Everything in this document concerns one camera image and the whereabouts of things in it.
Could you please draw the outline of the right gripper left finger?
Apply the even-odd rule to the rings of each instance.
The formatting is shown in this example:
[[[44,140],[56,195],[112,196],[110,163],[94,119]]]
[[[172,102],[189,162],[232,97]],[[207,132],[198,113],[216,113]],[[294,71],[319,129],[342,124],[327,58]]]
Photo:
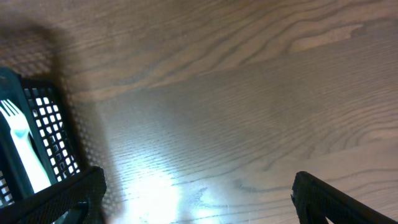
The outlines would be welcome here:
[[[1,209],[1,223],[101,223],[104,170],[93,166]]]

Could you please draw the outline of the white fork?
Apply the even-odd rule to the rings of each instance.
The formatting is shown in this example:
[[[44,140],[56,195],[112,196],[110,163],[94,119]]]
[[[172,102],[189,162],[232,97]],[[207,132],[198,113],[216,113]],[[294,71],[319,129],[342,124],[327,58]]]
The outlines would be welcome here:
[[[50,187],[49,177],[30,141],[31,131],[24,113],[11,100],[6,99],[1,100],[1,114],[10,127],[12,141],[34,193]]]

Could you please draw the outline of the black plastic basket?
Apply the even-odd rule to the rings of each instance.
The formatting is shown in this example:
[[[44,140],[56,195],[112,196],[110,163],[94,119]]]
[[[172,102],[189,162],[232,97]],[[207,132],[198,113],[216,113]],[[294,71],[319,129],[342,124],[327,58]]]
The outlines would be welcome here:
[[[22,78],[1,69],[1,100],[11,100],[25,115],[34,151],[51,186],[90,168],[83,163],[75,134],[57,88],[45,80]],[[1,114],[1,209],[34,195],[27,173]],[[64,223],[62,215],[53,223]]]

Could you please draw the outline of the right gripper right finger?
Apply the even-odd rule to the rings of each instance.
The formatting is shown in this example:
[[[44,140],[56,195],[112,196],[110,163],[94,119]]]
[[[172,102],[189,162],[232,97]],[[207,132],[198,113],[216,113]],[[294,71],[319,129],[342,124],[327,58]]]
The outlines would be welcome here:
[[[397,223],[305,171],[296,173],[291,198],[300,224]]]

